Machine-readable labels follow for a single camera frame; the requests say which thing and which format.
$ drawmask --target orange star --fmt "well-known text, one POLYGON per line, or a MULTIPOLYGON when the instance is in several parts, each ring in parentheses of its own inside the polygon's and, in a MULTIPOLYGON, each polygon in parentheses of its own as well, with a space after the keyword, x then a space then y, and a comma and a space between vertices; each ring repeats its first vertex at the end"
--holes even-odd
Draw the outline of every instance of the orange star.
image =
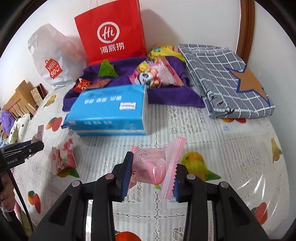
POLYGON ((257 94, 259 94, 263 99, 265 99, 266 102, 269 104, 269 99, 267 98, 261 83, 253 74, 253 72, 247 67, 247 65, 245 66, 243 72, 238 72, 233 69, 228 69, 228 70, 236 78, 239 79, 239 82, 237 84, 237 93, 246 93, 246 92, 254 91, 257 94))

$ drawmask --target blue tissue box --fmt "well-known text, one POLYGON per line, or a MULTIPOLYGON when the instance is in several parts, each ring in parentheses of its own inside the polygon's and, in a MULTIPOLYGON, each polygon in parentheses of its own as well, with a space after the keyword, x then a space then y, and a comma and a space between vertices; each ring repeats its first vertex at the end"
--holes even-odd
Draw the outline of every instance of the blue tissue box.
POLYGON ((80 136, 147 135, 145 85, 122 85, 82 92, 66 124, 80 136))

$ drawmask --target lace tablecloth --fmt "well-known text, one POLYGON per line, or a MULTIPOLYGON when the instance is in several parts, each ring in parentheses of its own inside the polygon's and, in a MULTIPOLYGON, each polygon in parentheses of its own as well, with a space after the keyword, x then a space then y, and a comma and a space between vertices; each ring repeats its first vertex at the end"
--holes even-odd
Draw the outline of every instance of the lace tablecloth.
MULTIPOLYGON (((65 93, 72 86, 52 90, 32 119, 25 141, 32 139, 38 126, 46 124, 53 117, 62 117, 62 102, 65 93), (54 103, 44 106, 52 95, 54 103)), ((221 119, 210 119, 204 109, 193 107, 149 105, 148 136, 93 136, 79 137, 70 129, 43 134, 44 150, 15 169, 15 179, 25 199, 30 216, 38 224, 60 194, 77 178, 51 175, 52 147, 57 147, 68 138, 73 139, 77 172, 83 183, 95 181, 111 172, 121 163, 132 145, 140 148, 160 148, 175 137, 186 138, 182 156, 189 151, 200 153, 207 168, 221 176, 211 181, 218 184, 229 182, 250 209, 262 203, 267 205, 267 220, 262 227, 269 234, 283 220, 289 211, 289 184, 283 155, 273 162, 272 142, 280 149, 275 131, 268 118, 234 120, 226 123, 221 119), (41 200, 41 213, 32 206, 27 193, 34 191, 41 200)), ((86 225, 87 240, 90 240, 91 205, 86 225)), ((209 210, 209 240, 212 237, 213 219, 209 210)), ((186 219, 186 204, 158 199, 153 185, 138 183, 128 192, 124 203, 114 203, 114 221, 117 231, 136 233, 142 241, 181 241, 186 219)))

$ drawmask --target gray plaid cloth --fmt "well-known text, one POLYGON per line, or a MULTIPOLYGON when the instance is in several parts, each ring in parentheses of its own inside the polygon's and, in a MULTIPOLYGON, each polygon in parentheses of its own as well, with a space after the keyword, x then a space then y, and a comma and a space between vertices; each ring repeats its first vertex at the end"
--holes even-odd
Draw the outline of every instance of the gray plaid cloth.
POLYGON ((179 46, 186 66, 203 97, 211 118, 260 118, 272 115, 275 106, 254 91, 238 93, 239 79, 228 69, 243 72, 246 64, 229 48, 208 45, 179 46))

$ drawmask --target fruit print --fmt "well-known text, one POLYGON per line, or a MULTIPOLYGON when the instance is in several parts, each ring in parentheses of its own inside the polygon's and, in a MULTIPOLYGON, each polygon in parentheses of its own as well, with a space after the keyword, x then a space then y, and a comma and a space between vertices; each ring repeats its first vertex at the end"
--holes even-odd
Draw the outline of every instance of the fruit print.
POLYGON ((247 120, 246 119, 222 119, 224 122, 230 123, 233 122, 234 120, 238 121, 239 123, 246 123, 247 120))
POLYGON ((46 130, 49 130, 50 128, 52 128, 52 131, 57 131, 59 129, 59 127, 61 126, 63 118, 59 117, 53 117, 48 124, 46 125, 46 130))
POLYGON ((141 241, 141 239, 132 232, 119 232, 115 236, 116 241, 141 241))
POLYGON ((41 202, 38 194, 34 193, 34 191, 28 192, 28 201, 31 205, 34 205, 37 213, 41 213, 41 202))
POLYGON ((204 182, 221 178, 216 173, 208 170, 204 158, 198 152, 186 153, 182 158, 181 164, 186 166, 190 174, 194 174, 204 182))
POLYGON ((35 193, 33 191, 28 192, 28 201, 31 205, 34 205, 34 198, 33 198, 34 194, 35 193))
POLYGON ((272 163, 274 163, 275 161, 278 161, 280 158, 280 155, 283 154, 281 149, 279 149, 278 146, 276 145, 274 137, 271 138, 271 150, 272 150, 272 163))
POLYGON ((251 212, 254 214, 260 225, 263 225, 266 222, 268 215, 265 202, 261 203, 258 207, 253 208, 251 212))
POLYGON ((54 103, 56 96, 57 96, 57 95, 52 95, 52 96, 49 98, 49 100, 46 102, 46 104, 45 104, 44 107, 46 107, 46 106, 50 106, 52 103, 54 103))
POLYGON ((74 167, 66 167, 64 170, 59 172, 57 175, 59 177, 67 177, 70 175, 70 176, 79 178, 79 174, 78 174, 76 168, 74 168, 74 167))

